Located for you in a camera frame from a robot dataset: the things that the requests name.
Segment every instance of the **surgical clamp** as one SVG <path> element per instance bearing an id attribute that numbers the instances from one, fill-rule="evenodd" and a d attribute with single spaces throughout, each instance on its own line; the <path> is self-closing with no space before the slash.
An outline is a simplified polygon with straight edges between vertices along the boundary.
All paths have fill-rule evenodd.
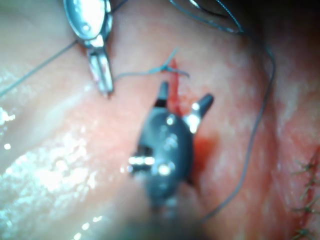
<path id="1" fill-rule="evenodd" d="M 114 92 L 106 41 L 112 31 L 109 0 L 63 0 L 64 9 L 78 42 L 87 50 L 90 68 L 104 96 Z"/>

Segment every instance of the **silver instrument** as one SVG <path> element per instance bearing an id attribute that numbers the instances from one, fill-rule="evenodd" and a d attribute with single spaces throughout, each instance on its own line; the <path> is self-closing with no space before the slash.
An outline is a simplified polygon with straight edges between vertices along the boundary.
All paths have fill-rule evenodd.
<path id="1" fill-rule="evenodd" d="M 78 42 L 87 49 L 87 57 L 99 91 L 114 92 L 106 41 L 112 31 L 113 16 L 109 0 L 63 0 L 64 9 Z"/>

